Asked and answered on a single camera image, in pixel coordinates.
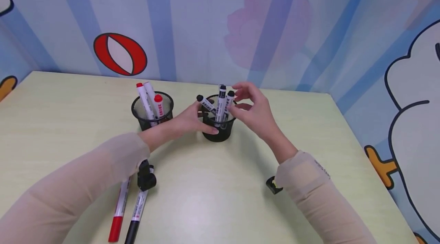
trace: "black mesh pen holder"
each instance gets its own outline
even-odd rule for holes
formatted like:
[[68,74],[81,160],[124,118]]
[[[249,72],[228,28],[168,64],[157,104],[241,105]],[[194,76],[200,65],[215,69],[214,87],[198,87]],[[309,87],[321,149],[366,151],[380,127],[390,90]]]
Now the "black mesh pen holder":
[[131,113],[136,119],[139,121],[140,128],[142,131],[146,131],[147,129],[152,127],[152,124],[160,124],[164,123],[173,118],[173,108],[174,101],[171,96],[164,92],[155,91],[156,94],[162,96],[162,107],[164,109],[165,115],[159,117],[158,119],[149,120],[147,117],[147,112],[145,111],[144,105],[142,104],[142,100],[138,96],[134,102],[131,104]]
[[[213,102],[212,104],[217,106],[218,94],[211,95],[207,97],[209,101]],[[218,134],[207,134],[203,133],[206,139],[211,142],[223,142],[231,136],[232,125],[234,124],[235,117],[232,114],[229,114],[228,119],[225,122],[215,122],[215,115],[208,111],[206,108],[202,108],[203,113],[203,123],[209,126],[213,126],[218,129]]]

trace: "table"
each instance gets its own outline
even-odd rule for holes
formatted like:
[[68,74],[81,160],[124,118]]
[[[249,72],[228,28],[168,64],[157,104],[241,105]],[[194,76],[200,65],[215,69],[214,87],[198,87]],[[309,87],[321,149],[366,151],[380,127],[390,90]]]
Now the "table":
[[[0,215],[32,184],[105,140],[139,124],[130,112],[136,79],[32,72],[0,103]],[[151,81],[170,94],[174,115],[218,87]],[[414,235],[328,94],[263,90],[286,136],[327,169],[378,243],[416,243]],[[155,151],[158,186],[147,198],[137,243],[321,243],[286,192],[265,181],[277,162],[266,144],[235,121],[211,143],[185,136]],[[106,243],[119,186],[93,203],[66,244]],[[131,184],[120,243],[136,201]]]

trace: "sleeve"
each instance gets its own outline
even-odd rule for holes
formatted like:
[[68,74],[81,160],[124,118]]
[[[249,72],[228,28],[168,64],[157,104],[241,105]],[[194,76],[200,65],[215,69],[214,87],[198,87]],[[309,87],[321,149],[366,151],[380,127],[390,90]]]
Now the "sleeve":
[[278,167],[275,176],[324,244],[375,244],[373,235],[336,189],[325,169],[299,151]]
[[31,186],[0,219],[0,242],[61,244],[105,190],[133,175],[150,156],[136,133],[122,134]]

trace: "pink flower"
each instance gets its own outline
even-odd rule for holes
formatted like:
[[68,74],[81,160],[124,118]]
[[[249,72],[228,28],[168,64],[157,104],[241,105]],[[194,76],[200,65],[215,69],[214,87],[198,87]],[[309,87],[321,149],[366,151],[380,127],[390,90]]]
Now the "pink flower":
[[[225,46],[235,64],[250,69],[272,0],[244,0],[244,8],[228,15],[229,34]],[[309,36],[312,11],[308,0],[293,0],[278,47],[269,63],[292,59]],[[255,68],[263,70],[264,66]]]

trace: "marker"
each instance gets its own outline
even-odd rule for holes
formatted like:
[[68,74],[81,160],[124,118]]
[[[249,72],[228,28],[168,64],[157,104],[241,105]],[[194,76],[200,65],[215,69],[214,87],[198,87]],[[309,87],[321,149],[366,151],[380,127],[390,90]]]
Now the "marker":
[[202,95],[197,95],[197,101],[200,102],[201,105],[203,105],[208,111],[211,111],[212,114],[217,114],[217,111],[215,110],[215,106],[213,106],[205,97]]
[[219,97],[217,99],[217,114],[215,115],[216,122],[223,121],[223,113],[225,113],[225,105],[226,105],[226,86],[221,85],[219,88]]
[[156,105],[154,104],[154,97],[156,97],[156,93],[154,92],[153,86],[150,84],[150,82],[144,82],[144,88],[147,91],[148,99],[151,102],[151,105],[153,105],[154,110],[156,112],[156,118],[159,118],[159,110],[156,108]]
[[122,182],[119,189],[118,203],[116,204],[115,215],[111,223],[109,234],[109,242],[118,242],[121,233],[122,220],[124,219],[125,206],[127,205],[128,187],[130,186],[130,178]]
[[131,218],[130,226],[128,227],[127,237],[125,238],[125,244],[134,244],[137,231],[139,229],[140,219],[142,218],[142,213],[144,212],[145,200],[147,199],[148,190],[139,190],[138,198],[136,200],[135,210],[133,212],[133,217]]
[[[139,82],[139,83],[136,84],[136,88],[138,90],[139,97],[142,100],[142,104],[144,105],[145,112],[147,113],[148,120],[156,119],[154,117],[153,110],[151,110],[150,105],[148,105],[147,93],[145,91],[144,85],[142,85],[142,83]],[[151,126],[157,126],[157,122],[150,122],[150,124],[151,124]]]
[[160,96],[160,94],[156,94],[156,96],[154,96],[154,105],[157,107],[157,114],[159,115],[159,118],[164,116],[164,106],[162,102],[162,96]]
[[[227,122],[227,120],[229,118],[228,106],[230,106],[232,104],[232,102],[234,102],[234,96],[235,96],[235,92],[232,90],[230,90],[228,92],[228,96],[226,96],[225,112],[223,113],[223,122]],[[221,128],[225,129],[226,124],[222,124]]]

